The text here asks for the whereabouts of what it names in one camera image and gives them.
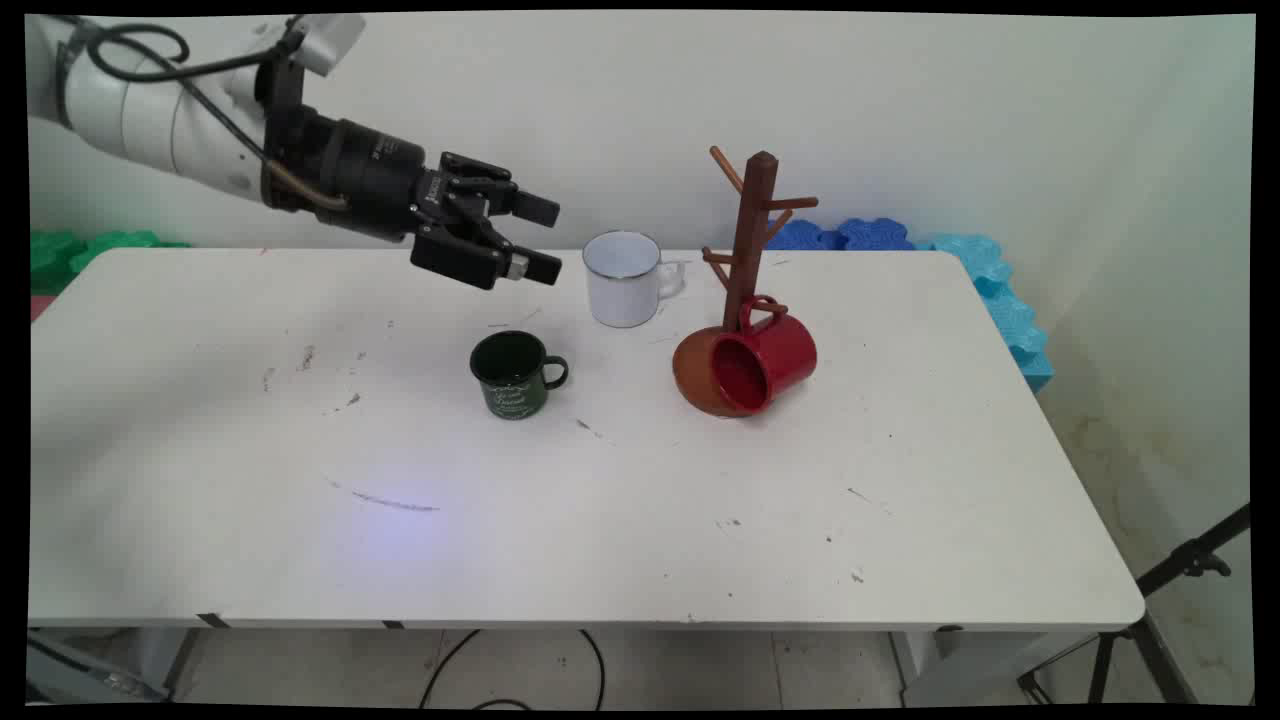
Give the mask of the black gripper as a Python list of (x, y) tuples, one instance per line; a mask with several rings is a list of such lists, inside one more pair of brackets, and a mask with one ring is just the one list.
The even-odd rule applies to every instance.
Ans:
[[(298, 178), (311, 190), (343, 199), (337, 211), (301, 199), (301, 208), (321, 223), (390, 243), (401, 243), (419, 219), (410, 210), (426, 168), (426, 151), (394, 135), (315, 110), (298, 114)], [(457, 152), (442, 152), (438, 170), (443, 196), (457, 208), (479, 210), (481, 217), (512, 215), (553, 228), (558, 202), (522, 190), (509, 170)], [(425, 270), (480, 288), (498, 281), (554, 284), (562, 261), (545, 252), (516, 246), (489, 225), (477, 240), (462, 240), (439, 224), (413, 233), (410, 261)]]

